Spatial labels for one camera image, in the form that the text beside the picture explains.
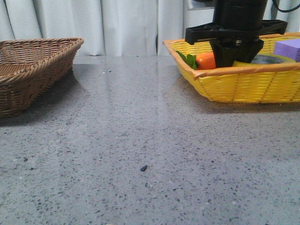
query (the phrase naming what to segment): granite surface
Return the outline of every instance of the granite surface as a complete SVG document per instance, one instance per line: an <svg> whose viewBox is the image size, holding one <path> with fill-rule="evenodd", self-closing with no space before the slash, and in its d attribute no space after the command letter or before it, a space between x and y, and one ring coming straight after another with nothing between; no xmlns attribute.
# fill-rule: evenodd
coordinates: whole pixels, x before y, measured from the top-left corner
<svg viewBox="0 0 300 225"><path fill-rule="evenodd" d="M75 64L0 119L0 224L300 224L299 118L210 102L171 56Z"/></svg>

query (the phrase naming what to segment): black speck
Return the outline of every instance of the black speck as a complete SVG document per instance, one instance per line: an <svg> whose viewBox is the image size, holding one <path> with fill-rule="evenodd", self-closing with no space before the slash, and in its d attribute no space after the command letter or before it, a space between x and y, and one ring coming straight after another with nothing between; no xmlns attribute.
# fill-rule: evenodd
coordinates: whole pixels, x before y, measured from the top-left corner
<svg viewBox="0 0 300 225"><path fill-rule="evenodd" d="M144 172L144 171L146 171L147 168L148 168L148 166L147 166L147 165L144 165L144 166L141 168L141 171Z"/></svg>

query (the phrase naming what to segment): basket rim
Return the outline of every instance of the basket rim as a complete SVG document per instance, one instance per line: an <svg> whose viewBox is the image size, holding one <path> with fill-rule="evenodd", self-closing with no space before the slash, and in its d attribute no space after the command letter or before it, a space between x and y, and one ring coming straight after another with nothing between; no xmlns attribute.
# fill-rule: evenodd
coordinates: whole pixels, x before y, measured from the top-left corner
<svg viewBox="0 0 300 225"><path fill-rule="evenodd" d="M271 34L262 35L260 38L278 38L278 37L294 37L300 38L300 32L288 32L283 35ZM297 63L284 63L284 64L269 64L269 65L255 65L255 66L242 66L242 67L220 67L216 69L206 69L206 70L194 70L188 64L186 64L183 59L177 54L173 49L171 44L185 42L185 39L177 40L165 40L163 41L169 53L173 56L175 61L194 79L199 77L207 76L220 76L228 74L249 74L249 73L266 73L266 72L282 72L282 71L295 71L300 70L300 62Z"/></svg>
<svg viewBox="0 0 300 225"><path fill-rule="evenodd" d="M77 51L84 43L84 39L80 37L62 37L62 38L36 38L36 39L19 39L19 40L6 40L0 41L1 45L15 44L15 43L42 43L42 42L64 42L71 41L68 46L60 49L59 51L49 55L47 59L43 59L36 63L28 64L27 67L13 71L5 75L0 75L1 86L18 82L24 78L28 78L31 74L46 68L48 65L61 60L73 51Z"/></svg>

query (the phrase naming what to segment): robotic arm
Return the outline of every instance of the robotic arm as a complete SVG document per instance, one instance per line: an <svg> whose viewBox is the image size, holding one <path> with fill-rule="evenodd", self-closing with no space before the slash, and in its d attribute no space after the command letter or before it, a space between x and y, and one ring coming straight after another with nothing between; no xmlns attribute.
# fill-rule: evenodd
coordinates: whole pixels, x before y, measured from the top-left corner
<svg viewBox="0 0 300 225"><path fill-rule="evenodd" d="M186 29L186 41L210 41L216 66L250 63L263 48L260 35L284 34L287 22L263 20L268 0L216 0L213 22Z"/></svg>

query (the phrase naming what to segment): tape roll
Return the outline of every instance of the tape roll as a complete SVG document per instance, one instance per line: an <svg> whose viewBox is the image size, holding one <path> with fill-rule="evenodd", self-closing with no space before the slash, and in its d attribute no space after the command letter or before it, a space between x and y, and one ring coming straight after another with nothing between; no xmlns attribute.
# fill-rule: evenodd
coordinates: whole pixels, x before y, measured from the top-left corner
<svg viewBox="0 0 300 225"><path fill-rule="evenodd" d="M296 63L295 60L286 56L275 55L270 53L258 54L251 63L234 61L233 67L257 66L258 64L278 64L278 63Z"/></svg>

